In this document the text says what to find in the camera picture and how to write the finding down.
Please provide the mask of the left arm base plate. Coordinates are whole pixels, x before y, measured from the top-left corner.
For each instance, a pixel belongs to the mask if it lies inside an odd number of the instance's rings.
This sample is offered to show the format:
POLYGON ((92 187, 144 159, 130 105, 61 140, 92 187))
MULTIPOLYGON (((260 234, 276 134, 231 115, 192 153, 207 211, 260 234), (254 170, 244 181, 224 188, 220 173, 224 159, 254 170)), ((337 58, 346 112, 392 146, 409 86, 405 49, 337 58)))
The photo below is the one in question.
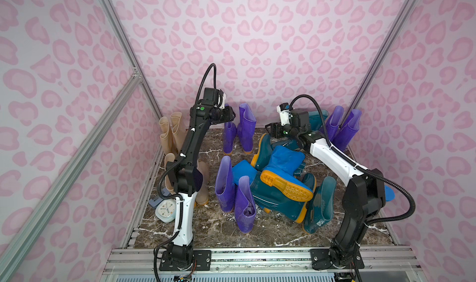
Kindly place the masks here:
POLYGON ((209 250, 166 250, 158 262, 161 272, 208 271, 211 267, 209 250))

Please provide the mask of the large purple boot back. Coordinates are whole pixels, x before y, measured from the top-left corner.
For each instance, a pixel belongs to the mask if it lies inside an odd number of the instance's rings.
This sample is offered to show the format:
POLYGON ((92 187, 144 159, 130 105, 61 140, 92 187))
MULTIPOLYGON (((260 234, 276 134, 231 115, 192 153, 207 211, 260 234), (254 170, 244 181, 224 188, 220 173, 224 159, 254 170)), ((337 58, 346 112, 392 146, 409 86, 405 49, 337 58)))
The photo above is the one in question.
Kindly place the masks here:
POLYGON ((257 123, 249 104, 242 103, 239 105, 239 118, 238 136, 240 144, 243 151, 249 154, 253 151, 253 136, 257 123))

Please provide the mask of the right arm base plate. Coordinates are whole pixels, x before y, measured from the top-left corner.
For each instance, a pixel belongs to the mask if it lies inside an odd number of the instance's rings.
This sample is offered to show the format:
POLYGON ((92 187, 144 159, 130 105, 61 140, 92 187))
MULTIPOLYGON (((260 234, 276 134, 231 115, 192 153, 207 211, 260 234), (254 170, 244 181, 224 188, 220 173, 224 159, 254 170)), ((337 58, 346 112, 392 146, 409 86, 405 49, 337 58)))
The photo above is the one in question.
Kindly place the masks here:
POLYGON ((314 270, 363 269, 364 262, 358 249, 341 252, 336 247, 311 249, 311 263, 314 270))

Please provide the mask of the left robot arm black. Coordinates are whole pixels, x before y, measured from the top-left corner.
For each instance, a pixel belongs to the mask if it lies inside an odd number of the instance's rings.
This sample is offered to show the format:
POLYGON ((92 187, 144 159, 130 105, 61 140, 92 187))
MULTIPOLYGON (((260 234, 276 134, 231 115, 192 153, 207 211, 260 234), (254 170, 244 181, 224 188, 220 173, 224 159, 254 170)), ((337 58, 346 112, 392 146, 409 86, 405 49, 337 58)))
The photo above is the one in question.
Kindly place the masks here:
POLYGON ((165 176, 174 187, 176 220, 174 234, 164 246, 161 263, 169 263, 179 270, 193 265, 193 212, 203 174, 198 170, 198 156, 203 139, 211 125, 231 122, 236 114, 232 107, 198 104, 190 109, 190 126, 179 157, 166 166, 165 176))

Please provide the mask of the purple rain boot small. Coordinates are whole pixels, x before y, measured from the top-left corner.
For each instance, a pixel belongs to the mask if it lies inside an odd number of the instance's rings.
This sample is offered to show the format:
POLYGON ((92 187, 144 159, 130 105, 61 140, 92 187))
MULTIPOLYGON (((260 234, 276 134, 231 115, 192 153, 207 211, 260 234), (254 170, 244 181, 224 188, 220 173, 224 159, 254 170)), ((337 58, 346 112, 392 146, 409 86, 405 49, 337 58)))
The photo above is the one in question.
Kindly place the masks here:
POLYGON ((362 111, 353 109, 339 131, 333 137, 332 143, 339 150, 345 151, 353 137, 358 133, 361 116, 362 111))
POLYGON ((336 106, 332 114, 327 118, 325 128, 327 130, 328 139, 332 141, 339 131, 339 124, 343 118, 344 108, 336 106))

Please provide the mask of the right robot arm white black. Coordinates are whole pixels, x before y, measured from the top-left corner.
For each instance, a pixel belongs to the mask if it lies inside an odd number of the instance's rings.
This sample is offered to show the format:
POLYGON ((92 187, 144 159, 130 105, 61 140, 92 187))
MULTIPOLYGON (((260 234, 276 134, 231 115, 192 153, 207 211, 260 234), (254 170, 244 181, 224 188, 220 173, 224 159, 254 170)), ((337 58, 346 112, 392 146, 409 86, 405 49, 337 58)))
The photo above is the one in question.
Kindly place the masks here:
POLYGON ((265 128, 273 138, 295 140, 299 148, 322 161, 347 187, 342 198, 345 216, 340 230, 329 249, 320 249, 318 254, 312 254, 312 268, 363 268, 363 264, 356 260, 360 258, 359 247, 368 230, 366 222, 373 219, 386 203, 384 183, 377 178, 381 172, 374 170, 366 174, 367 168, 327 143, 323 133, 312 131, 307 125, 293 127, 275 122, 265 128))

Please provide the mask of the large purple boot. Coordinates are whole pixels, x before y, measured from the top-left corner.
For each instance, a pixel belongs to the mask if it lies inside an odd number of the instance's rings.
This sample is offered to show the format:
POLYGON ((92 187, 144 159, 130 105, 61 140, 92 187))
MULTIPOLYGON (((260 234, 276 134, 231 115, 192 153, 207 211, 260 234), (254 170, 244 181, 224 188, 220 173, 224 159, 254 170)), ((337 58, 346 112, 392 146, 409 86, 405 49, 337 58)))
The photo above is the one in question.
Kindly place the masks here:
POLYGON ((234 122, 226 122, 224 124, 223 132, 223 152, 225 155, 230 155, 232 153, 236 135, 237 127, 234 122))
POLYGON ((242 103, 239 105, 239 118, 238 136, 240 144, 243 151, 249 154, 253 151, 253 136, 257 123, 249 104, 242 103))

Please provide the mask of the large purple boot front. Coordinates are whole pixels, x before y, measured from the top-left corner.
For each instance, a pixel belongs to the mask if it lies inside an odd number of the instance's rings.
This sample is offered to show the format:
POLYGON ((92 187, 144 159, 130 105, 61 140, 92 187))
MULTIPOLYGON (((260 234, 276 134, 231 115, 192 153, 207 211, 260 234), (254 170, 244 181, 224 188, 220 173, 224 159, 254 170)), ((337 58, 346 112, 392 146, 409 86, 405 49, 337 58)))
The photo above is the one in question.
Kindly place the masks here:
POLYGON ((224 124, 223 132, 223 152, 225 155, 230 155, 232 153, 236 135, 237 127, 234 122, 226 122, 224 124))

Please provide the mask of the beige rain boot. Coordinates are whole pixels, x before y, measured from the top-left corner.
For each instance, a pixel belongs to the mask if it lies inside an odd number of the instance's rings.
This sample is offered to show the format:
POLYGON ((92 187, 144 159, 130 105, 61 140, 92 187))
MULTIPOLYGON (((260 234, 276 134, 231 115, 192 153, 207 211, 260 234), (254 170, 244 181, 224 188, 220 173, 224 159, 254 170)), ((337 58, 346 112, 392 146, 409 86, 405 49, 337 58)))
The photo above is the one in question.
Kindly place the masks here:
POLYGON ((196 197, 196 204, 197 205, 206 205, 209 200, 208 195, 208 183, 209 183, 209 167, 208 165, 201 160, 198 160, 197 168, 203 176, 202 186, 199 189, 196 197))
POLYGON ((172 113, 171 122, 172 122, 172 136, 174 139, 174 143, 176 145, 178 152, 180 152, 186 137, 186 129, 185 129, 185 124, 183 122, 182 112, 172 113))
POLYGON ((165 188, 170 194, 175 194, 174 186, 171 183, 169 175, 172 173, 172 166, 176 162, 176 155, 174 153, 167 153, 164 158, 164 169, 168 171, 165 176, 165 188))
POLYGON ((161 128, 160 141, 164 154, 172 153, 176 155, 177 148, 174 143, 170 122, 166 116, 160 118, 159 126, 161 128))

